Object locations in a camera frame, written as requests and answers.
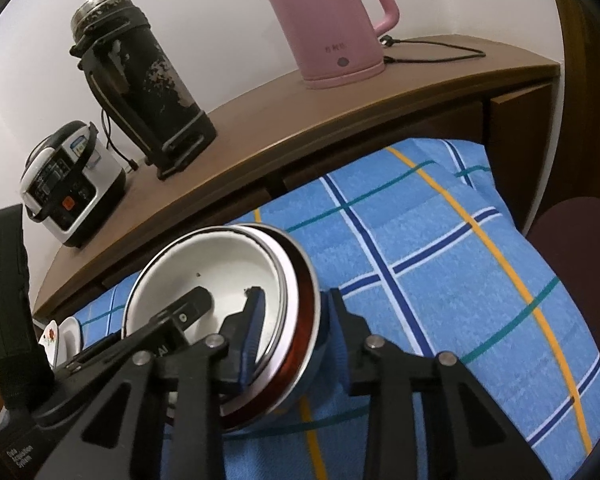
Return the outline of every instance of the black thermos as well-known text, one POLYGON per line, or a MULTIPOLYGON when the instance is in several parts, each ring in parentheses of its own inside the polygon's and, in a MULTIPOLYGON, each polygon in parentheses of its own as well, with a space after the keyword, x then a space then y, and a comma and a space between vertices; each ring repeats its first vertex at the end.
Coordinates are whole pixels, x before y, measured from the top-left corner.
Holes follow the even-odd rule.
POLYGON ((93 95, 155 164, 158 178, 186 168, 216 138, 131 0, 87 0, 71 20, 75 45, 93 95))

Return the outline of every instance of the black cable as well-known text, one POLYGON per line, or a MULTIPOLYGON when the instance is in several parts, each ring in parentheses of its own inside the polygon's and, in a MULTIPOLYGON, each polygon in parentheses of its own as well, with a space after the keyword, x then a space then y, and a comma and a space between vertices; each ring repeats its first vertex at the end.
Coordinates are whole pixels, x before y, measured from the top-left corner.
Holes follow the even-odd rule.
POLYGON ((124 160, 126 160, 126 163, 129 165, 129 167, 131 168, 132 171, 137 171, 138 163, 136 161, 134 161, 132 158, 127 158, 125 155, 123 155, 122 152, 120 152, 120 150, 116 148, 116 145, 113 143, 113 140, 111 140, 111 117, 109 117, 109 114, 106 113, 104 108, 102 108, 100 110, 100 122, 102 123, 102 131, 104 132, 105 136, 107 137, 106 148, 109 149, 109 146, 111 146, 113 148, 114 152, 116 152, 120 157, 122 157, 124 160), (105 122, 104 122, 105 114, 107 115, 108 127, 107 127, 107 124, 105 124, 105 122))
POLYGON ((486 57, 487 53, 478 48, 470 48, 468 46, 454 45, 451 43, 443 43, 441 41, 425 41, 425 40, 394 40, 391 36, 383 36, 380 38, 380 43, 384 46, 393 46, 396 43, 419 43, 419 44, 430 44, 439 46, 448 46, 456 50, 465 50, 467 52, 473 52, 473 54, 466 54, 465 56, 454 56, 454 57, 441 57, 437 59, 396 59, 391 56, 384 56, 384 62, 390 63, 444 63, 447 61, 459 61, 461 59, 475 59, 477 57, 486 57))

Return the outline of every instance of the metal lid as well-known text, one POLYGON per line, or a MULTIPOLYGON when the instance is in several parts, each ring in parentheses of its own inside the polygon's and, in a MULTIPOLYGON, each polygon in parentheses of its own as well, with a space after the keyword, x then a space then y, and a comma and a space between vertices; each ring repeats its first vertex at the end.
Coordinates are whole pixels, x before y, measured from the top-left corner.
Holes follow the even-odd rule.
POLYGON ((75 11, 71 18, 71 32, 74 35, 74 41, 77 43, 82 37, 84 29, 92 21, 91 18, 99 16, 109 7, 117 6, 120 2, 132 5, 131 0, 86 0, 75 11))

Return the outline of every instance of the blue plaid tablecloth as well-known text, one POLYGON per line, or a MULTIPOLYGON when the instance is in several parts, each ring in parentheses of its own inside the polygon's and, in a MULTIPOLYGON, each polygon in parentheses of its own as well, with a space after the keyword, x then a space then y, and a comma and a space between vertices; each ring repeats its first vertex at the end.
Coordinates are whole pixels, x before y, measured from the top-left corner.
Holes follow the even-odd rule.
MULTIPOLYGON (((570 478, 599 439, 600 354, 562 283, 516 231, 482 146, 404 140, 236 220, 245 221, 291 233, 321 287, 338 286, 373 332, 415 354, 459 355, 555 480, 570 478)), ((120 328, 136 276, 76 315, 87 345, 120 328)), ((334 367, 326 358, 270 427, 225 436, 229 479, 362 477, 368 399, 347 397, 334 367)), ((418 452, 424 479, 425 446, 418 452)))

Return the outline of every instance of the metal bolt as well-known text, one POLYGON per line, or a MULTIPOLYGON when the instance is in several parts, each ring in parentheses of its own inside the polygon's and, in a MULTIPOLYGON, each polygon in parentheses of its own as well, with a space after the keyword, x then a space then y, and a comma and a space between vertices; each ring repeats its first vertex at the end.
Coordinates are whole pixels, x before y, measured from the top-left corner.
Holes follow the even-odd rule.
POLYGON ((453 366, 458 362, 458 358, 453 352, 441 352, 438 356, 438 361, 443 366, 453 366))
POLYGON ((151 352, 148 352, 147 350, 141 350, 136 352, 131 360, 136 366, 143 366, 151 360, 151 357, 151 352))
POLYGON ((224 336, 221 334, 211 334, 205 337, 205 345, 209 348, 218 348, 224 344, 224 336))
POLYGON ((386 343, 386 340, 381 335, 370 335, 365 339, 365 345, 371 349, 382 348, 386 343))

